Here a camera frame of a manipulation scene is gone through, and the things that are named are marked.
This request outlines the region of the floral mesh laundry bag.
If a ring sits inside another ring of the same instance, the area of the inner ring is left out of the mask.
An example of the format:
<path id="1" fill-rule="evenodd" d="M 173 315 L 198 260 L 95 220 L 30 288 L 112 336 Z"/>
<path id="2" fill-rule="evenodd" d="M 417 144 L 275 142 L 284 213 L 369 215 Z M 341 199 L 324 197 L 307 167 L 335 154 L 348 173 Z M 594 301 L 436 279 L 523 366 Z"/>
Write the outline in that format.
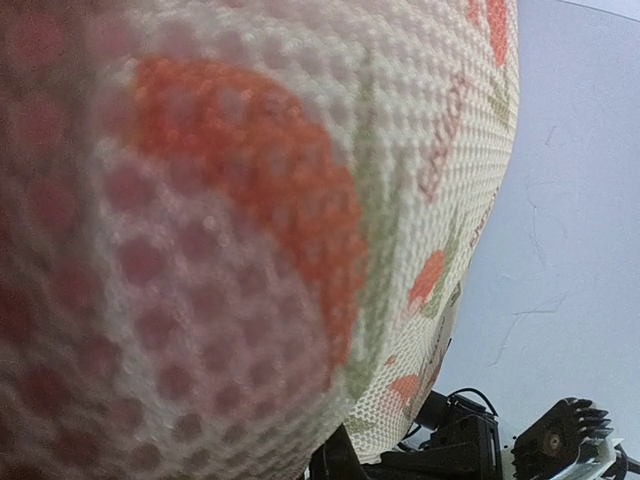
<path id="1" fill-rule="evenodd" d="M 1 475 L 376 464 L 448 349 L 514 1 L 5 1 Z"/>

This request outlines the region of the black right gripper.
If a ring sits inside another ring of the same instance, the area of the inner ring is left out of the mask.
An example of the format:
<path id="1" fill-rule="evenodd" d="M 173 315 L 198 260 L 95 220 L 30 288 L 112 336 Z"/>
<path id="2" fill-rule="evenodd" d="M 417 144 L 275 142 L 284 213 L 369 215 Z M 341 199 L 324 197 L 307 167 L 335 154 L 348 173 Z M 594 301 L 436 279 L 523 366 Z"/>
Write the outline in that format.
<path id="1" fill-rule="evenodd" d="M 447 396 L 431 392 L 416 417 L 409 440 L 421 430 L 430 437 L 417 447 L 400 442 L 375 464 L 358 459 L 345 426 L 314 452 L 309 479 L 501 479 L 503 477 L 498 415 L 484 394 L 479 404 L 461 389 Z"/>

